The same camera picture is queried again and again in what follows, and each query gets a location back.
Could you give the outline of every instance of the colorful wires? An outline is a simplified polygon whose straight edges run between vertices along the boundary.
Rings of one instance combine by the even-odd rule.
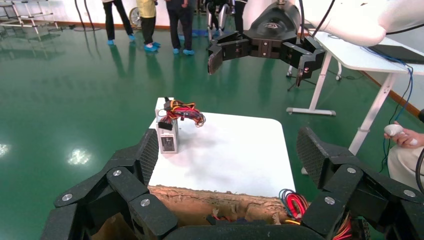
[[[305,214],[309,207],[309,203],[306,198],[290,189],[282,189],[278,196],[285,209],[287,210],[287,215],[292,218],[286,219],[284,222],[287,224],[300,225],[302,216]],[[333,240],[348,239],[352,236],[350,233],[351,231],[351,216],[349,213],[347,213]]]
[[[166,116],[162,117],[161,122],[171,124],[173,120],[181,118],[188,118],[194,121],[196,127],[201,127],[206,122],[205,116],[196,108],[196,104],[192,103],[183,103],[178,100],[171,100],[169,106],[164,110],[166,111]]]

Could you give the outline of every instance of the green floor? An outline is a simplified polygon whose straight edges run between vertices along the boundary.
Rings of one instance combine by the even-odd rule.
[[[162,43],[157,54],[146,54],[140,32],[129,44],[118,30],[116,47],[106,45],[104,30],[95,33],[97,44],[92,32],[86,38],[71,30],[55,34],[42,42],[45,51],[37,41],[0,38],[2,240],[38,239],[56,196],[97,173],[115,150],[137,143],[163,96],[196,102],[203,112],[280,121],[296,189],[311,201],[317,190],[300,174],[295,152],[299,128],[309,126],[322,140],[348,147],[379,90],[359,72],[343,69],[357,79],[338,82],[328,74],[317,105],[336,117],[289,115],[287,107],[309,106],[314,86],[302,83],[287,92],[293,79],[285,78],[288,65],[282,61],[245,57],[209,76],[203,37],[193,41],[195,56],[174,56],[166,31],[154,35]],[[337,70],[335,61],[330,69]],[[395,106],[391,99],[384,103],[357,154],[375,170],[383,157],[383,127]],[[400,122],[420,127],[409,113]],[[85,154],[79,159],[85,164],[73,164],[75,150]]]

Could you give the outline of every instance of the white controller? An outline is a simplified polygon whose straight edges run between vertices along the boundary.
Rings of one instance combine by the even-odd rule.
[[[404,128],[401,125],[397,125],[397,124],[387,125],[384,128],[384,132],[390,137],[393,137],[398,134],[405,134]],[[409,145],[417,145],[417,144],[418,144],[418,141],[415,138],[412,139],[412,141],[409,143]]]

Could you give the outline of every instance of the black pants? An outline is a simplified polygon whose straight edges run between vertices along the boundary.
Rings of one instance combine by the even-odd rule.
[[[114,40],[115,39],[115,25],[114,25],[114,16],[112,15],[112,4],[115,4],[116,10],[120,15],[120,19],[122,19],[123,27],[128,35],[133,34],[133,28],[131,27],[130,20],[128,19],[127,13],[125,12],[124,5],[122,4],[122,0],[113,0],[110,2],[104,2],[103,8],[104,13],[106,14],[106,32],[107,39]]]
[[[177,10],[168,9],[169,25],[171,31],[171,42],[174,49],[180,49],[181,43],[178,38],[178,20],[181,22],[182,31],[184,33],[184,49],[192,50],[192,35],[193,35],[193,13],[191,7],[179,8]]]
[[[144,37],[144,44],[153,43],[153,33],[155,32],[156,17],[141,18],[141,32]]]
[[[240,34],[243,33],[243,12],[245,11],[246,3],[242,1],[235,2],[235,14],[234,14],[234,22],[235,22],[235,30]]]

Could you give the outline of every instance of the yellow shirt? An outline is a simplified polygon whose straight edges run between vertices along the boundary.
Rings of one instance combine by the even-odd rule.
[[[146,19],[156,17],[156,6],[154,0],[137,0],[137,6],[140,10],[140,17]]]

